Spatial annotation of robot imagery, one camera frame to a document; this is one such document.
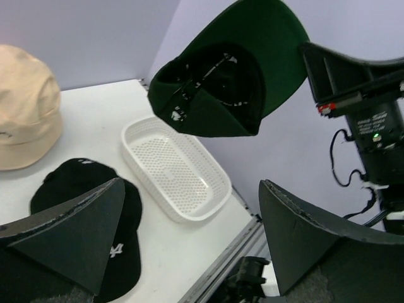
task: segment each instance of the hat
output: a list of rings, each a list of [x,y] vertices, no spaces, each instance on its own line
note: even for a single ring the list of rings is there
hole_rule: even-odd
[[[156,116],[180,133],[254,136],[306,78],[309,38],[279,0],[238,0],[152,79]]]
[[[38,213],[92,190],[116,178],[114,169],[85,158],[64,162],[51,172],[31,200],[31,214]],[[101,291],[94,303],[112,301],[130,291],[141,273],[137,229],[142,205],[136,186],[124,180],[125,199]]]
[[[60,99],[43,62],[0,45],[0,170],[27,167],[50,150],[62,133]]]

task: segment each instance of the white plastic basket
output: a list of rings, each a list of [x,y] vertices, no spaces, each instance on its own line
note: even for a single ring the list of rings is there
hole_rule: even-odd
[[[194,136],[157,117],[122,130],[125,161],[164,212],[176,222],[202,221],[228,200],[228,175]]]

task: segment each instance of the perforated basket bottom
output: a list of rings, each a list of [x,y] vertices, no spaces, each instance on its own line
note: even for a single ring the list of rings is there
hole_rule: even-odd
[[[129,147],[138,163],[180,212],[192,214],[212,199],[212,189],[170,138],[150,134]]]

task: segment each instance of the gray wall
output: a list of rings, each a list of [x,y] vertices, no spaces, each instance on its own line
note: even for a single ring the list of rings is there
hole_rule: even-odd
[[[182,0],[148,79],[181,50],[232,0]],[[318,44],[364,59],[404,56],[400,0],[286,0]],[[235,187],[258,210],[258,183],[271,179],[311,203],[338,215],[361,210],[369,192],[356,179],[348,189],[334,182],[328,148],[343,118],[319,117],[308,83],[271,116],[253,138],[202,138]],[[336,171],[347,180],[361,163],[353,143],[336,144]],[[364,218],[363,222],[375,211]]]
[[[63,89],[144,77],[180,0],[0,0],[0,44],[45,61]]]

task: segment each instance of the white table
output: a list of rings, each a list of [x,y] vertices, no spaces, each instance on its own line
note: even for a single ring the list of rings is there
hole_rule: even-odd
[[[86,157],[115,168],[136,184],[143,201],[138,231],[142,274],[116,303],[178,302],[251,221],[233,194],[212,219],[194,225],[171,221],[144,190],[120,152],[122,128],[152,115],[146,91],[136,80],[62,92],[64,133],[31,167],[0,172],[0,224],[29,215],[29,201],[44,177],[64,161]]]

